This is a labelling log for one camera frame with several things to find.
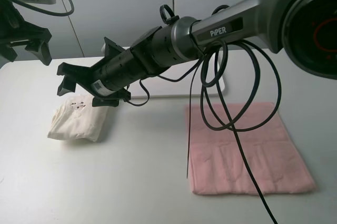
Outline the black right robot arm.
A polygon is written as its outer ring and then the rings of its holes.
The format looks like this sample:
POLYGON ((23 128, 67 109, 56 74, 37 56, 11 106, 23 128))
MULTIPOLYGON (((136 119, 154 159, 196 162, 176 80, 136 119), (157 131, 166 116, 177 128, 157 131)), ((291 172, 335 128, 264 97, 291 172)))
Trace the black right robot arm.
POLYGON ((57 94, 79 85, 94 106, 117 106, 131 98, 126 87, 158 76, 171 66, 214 53, 222 42, 259 37, 273 53, 285 50, 302 70, 336 78, 336 0, 244 0, 198 21, 171 14, 130 48, 105 40, 105 56, 91 67, 62 63, 57 94))

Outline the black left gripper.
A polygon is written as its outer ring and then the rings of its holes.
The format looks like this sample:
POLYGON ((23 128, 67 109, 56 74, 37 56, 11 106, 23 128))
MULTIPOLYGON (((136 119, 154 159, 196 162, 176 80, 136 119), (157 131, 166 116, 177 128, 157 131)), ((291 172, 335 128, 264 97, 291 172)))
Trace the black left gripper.
POLYGON ((48 29, 24 20, 12 2, 1 0, 1 57, 14 62, 17 53, 12 48, 25 46, 25 50, 34 54, 44 65, 50 65, 52 57, 48 43, 51 37, 48 29))

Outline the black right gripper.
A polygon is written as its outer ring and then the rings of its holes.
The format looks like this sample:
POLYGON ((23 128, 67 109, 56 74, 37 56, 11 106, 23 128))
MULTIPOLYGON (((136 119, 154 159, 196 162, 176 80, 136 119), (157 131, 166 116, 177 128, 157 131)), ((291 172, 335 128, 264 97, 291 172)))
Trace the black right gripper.
POLYGON ((63 76, 57 95, 75 93, 80 85, 93 96, 92 107, 117 107, 119 100, 129 101, 131 94, 125 87, 147 75, 145 67, 132 54, 104 38, 104 57, 91 67, 61 63, 57 75, 63 76))

